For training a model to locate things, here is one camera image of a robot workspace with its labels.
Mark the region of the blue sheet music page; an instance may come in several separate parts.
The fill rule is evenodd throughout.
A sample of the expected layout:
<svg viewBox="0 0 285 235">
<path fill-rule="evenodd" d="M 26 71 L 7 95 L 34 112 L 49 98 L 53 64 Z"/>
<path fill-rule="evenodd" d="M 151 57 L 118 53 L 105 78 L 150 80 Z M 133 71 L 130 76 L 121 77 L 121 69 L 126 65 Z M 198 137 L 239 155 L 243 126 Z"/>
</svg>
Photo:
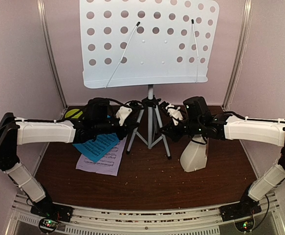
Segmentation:
<svg viewBox="0 0 285 235">
<path fill-rule="evenodd" d="M 116 134 L 98 135 L 96 140 L 85 143 L 75 143 L 73 146 L 85 157 L 93 162 L 98 162 L 111 149 L 120 142 Z"/>
</svg>

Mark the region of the white perforated music stand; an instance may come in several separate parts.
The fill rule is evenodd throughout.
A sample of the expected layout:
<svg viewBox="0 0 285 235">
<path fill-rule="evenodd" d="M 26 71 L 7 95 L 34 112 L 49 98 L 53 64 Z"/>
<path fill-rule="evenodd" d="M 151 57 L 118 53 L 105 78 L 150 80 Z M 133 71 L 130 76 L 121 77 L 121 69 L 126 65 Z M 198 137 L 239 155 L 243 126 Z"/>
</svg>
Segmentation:
<svg viewBox="0 0 285 235">
<path fill-rule="evenodd" d="M 146 85 L 151 149 L 162 126 L 154 85 L 207 82 L 218 18 L 214 0 L 80 1 L 84 86 Z"/>
</svg>

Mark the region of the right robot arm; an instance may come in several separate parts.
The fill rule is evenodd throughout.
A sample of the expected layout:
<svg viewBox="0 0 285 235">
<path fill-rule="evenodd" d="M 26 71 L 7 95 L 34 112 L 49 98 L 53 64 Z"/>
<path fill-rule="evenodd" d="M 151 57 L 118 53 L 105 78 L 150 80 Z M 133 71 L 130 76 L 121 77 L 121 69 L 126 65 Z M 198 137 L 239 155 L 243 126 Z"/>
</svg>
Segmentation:
<svg viewBox="0 0 285 235">
<path fill-rule="evenodd" d="M 186 99 L 183 106 L 184 110 L 165 101 L 160 104 L 160 109 L 172 119 L 160 132 L 174 142 L 190 137 L 180 157 L 185 172 L 206 167 L 209 140 L 253 142 L 280 150 L 273 165 L 245 190 L 238 202 L 237 213 L 247 216 L 285 180 L 285 118 L 251 118 L 234 111 L 212 114 L 202 96 Z"/>
</svg>

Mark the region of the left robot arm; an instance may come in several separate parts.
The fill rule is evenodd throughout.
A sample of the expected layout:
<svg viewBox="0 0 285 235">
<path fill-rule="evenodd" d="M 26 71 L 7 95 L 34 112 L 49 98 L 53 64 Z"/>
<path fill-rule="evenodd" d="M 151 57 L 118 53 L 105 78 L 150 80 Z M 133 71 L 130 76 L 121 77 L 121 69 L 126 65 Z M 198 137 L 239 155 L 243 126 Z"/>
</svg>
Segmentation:
<svg viewBox="0 0 285 235">
<path fill-rule="evenodd" d="M 119 140 L 137 126 L 134 111 L 142 108 L 139 101 L 122 103 L 112 98 L 97 97 L 79 111 L 55 120 L 29 119 L 6 113 L 0 121 L 0 171 L 6 173 L 45 217 L 56 213 L 56 206 L 46 189 L 18 156 L 22 146 L 46 143 L 83 144 L 100 135 L 115 134 Z"/>
</svg>

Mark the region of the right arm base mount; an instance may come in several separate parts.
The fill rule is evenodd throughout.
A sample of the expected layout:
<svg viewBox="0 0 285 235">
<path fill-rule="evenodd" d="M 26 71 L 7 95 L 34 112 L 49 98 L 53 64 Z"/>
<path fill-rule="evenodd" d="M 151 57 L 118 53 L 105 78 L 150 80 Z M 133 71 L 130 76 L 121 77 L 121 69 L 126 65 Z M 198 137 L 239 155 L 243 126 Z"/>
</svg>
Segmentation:
<svg viewBox="0 0 285 235">
<path fill-rule="evenodd" d="M 239 232 L 247 233 L 255 228 L 254 215 L 262 211 L 261 206 L 247 206 L 241 203 L 221 206 L 219 208 L 223 222 L 234 221 Z"/>
</svg>

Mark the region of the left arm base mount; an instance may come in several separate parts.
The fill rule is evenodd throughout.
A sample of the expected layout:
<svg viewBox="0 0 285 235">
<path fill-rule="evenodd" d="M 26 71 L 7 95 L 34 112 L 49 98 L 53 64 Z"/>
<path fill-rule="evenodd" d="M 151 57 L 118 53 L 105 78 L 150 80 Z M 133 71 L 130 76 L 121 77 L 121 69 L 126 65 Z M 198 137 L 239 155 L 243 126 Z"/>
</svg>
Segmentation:
<svg viewBox="0 0 285 235">
<path fill-rule="evenodd" d="M 42 217 L 39 219 L 38 228 L 44 234 L 56 231 L 63 222 L 70 222 L 73 214 L 73 207 L 53 204 L 51 211 L 46 212 L 32 205 L 30 212 Z"/>
</svg>

